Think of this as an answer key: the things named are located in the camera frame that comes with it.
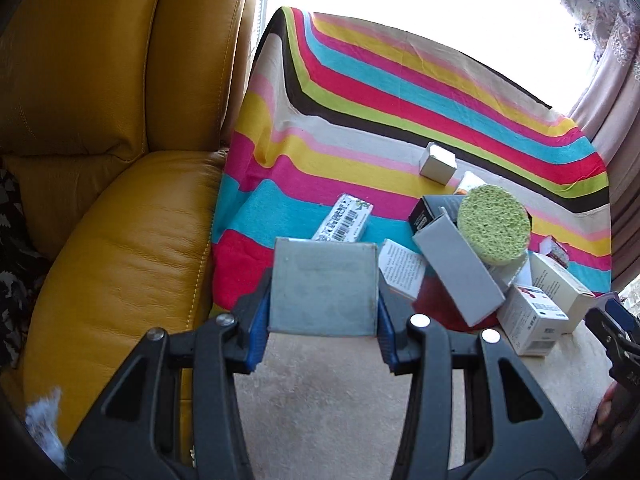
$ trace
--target white fluff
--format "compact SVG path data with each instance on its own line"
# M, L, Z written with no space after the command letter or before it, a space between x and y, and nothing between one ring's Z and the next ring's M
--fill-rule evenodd
M43 397L27 407L24 420L30 435L46 455L62 470L65 469L65 447L58 438L56 422L60 388L54 388L49 397Z

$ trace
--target sunlight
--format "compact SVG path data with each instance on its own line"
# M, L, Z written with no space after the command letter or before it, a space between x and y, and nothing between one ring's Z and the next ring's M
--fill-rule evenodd
M568 113L590 80L593 44L555 0L267 0L354 16L430 38L501 72Z

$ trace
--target green sponge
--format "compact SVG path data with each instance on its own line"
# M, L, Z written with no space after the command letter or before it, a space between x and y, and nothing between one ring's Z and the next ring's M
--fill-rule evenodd
M460 204L458 229L480 259L507 265L529 247L531 225L516 198L498 186L472 189Z

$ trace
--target leather stitching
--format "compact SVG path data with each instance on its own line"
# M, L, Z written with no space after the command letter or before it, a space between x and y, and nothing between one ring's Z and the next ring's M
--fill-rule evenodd
M228 59L228 54L229 54L229 44L231 43L231 32L234 28L233 25L236 22L239 6L240 6L240 0L236 0L236 6L234 7L234 14L231 17L231 24L229 26L229 32L226 35L225 57L222 61L222 70L220 72L220 84L218 86L218 111L217 111L217 117L216 117L216 127L218 128L218 135L220 135L220 128L222 127L222 110L220 109L220 103L222 102L222 83L225 80L226 61Z
M193 289L193 296L191 298L191 308L189 309L189 315L187 316L187 326L185 330L189 330L192 327L193 319L191 316L193 315L193 311L196 306L196 296L198 295L198 290L202 286L200 283L200 279L202 277L202 270L204 268L204 264L207 261L207 253L211 248L211 234L213 232L213 218L211 219L211 229L209 229L209 238L207 238L207 245L204 248L204 252L202 253L202 257L200 258L200 267L198 268L198 276L196 277L196 286Z

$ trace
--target blue gripper pad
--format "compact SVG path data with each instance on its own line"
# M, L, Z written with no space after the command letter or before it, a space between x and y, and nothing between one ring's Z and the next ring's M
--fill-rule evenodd
M625 332L631 333L637 327L634 315L616 300L607 301L605 310Z
M395 372L398 368L398 354L396 354L396 336L391 318L386 311L382 295L378 296L378 345L382 360L389 366L389 371Z
M262 361L264 350L267 348L269 340L269 331L267 324L269 322L269 306L271 298L271 289L268 288L264 297L260 300L260 305L255 313L254 322L249 330L249 351L246 357L246 367L250 372L255 371L255 367Z

